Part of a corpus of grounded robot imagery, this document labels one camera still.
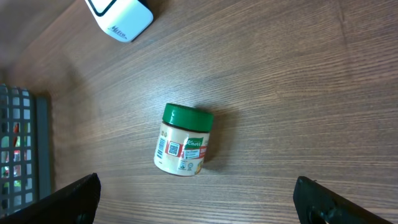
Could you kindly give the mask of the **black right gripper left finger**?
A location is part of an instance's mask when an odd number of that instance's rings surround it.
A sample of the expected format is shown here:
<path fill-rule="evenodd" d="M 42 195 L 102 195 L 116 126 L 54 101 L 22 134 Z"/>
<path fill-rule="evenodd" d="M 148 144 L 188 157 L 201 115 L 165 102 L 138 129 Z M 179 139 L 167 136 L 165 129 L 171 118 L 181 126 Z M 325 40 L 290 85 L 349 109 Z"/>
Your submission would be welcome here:
<path fill-rule="evenodd" d="M 2 218 L 1 224 L 92 224 L 100 195 L 100 179 L 92 173 Z"/>

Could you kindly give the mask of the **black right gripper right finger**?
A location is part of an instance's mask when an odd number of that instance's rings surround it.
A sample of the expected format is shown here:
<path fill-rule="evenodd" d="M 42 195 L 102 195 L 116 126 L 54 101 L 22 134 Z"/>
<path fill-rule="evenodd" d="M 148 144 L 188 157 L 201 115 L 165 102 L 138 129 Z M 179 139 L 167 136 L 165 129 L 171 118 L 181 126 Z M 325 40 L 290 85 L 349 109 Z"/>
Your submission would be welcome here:
<path fill-rule="evenodd" d="M 301 224 L 392 224 L 305 176 L 296 181 L 293 201 Z"/>

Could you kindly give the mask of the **green lid seasoning jar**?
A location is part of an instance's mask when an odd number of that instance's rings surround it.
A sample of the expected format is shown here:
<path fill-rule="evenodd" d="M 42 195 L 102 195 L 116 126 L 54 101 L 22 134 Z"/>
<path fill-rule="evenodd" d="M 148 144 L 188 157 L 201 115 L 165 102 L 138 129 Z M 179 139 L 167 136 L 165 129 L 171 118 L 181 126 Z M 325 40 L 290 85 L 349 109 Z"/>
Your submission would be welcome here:
<path fill-rule="evenodd" d="M 162 115 L 154 164 L 178 176 L 194 176 L 201 171 L 214 115 L 188 106 L 167 103 Z"/>

